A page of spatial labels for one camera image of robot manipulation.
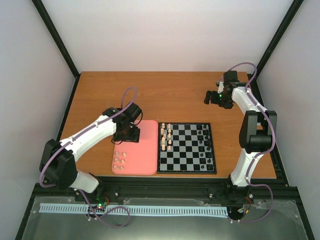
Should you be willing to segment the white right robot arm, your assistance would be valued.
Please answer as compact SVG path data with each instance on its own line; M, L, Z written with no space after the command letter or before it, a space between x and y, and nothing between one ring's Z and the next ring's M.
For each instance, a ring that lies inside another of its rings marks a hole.
M204 103L224 109L231 109L237 104L244 115L238 138L240 156L223 187L224 199L235 204L249 195L251 178L259 160L275 147L277 114L262 106L245 82L220 80L216 85L218 90L208 90Z

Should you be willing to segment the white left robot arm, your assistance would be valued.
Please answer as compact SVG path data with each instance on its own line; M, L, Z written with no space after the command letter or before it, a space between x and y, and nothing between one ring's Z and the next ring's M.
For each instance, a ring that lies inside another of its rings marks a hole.
M39 184L43 188L81 190L92 201L101 200L104 195L101 183L92 174L77 170L76 162L107 137L112 137L113 143L139 142L140 129L135 120L142 116L141 108L136 105L127 109L111 107L78 133L59 141L49 140L39 166Z

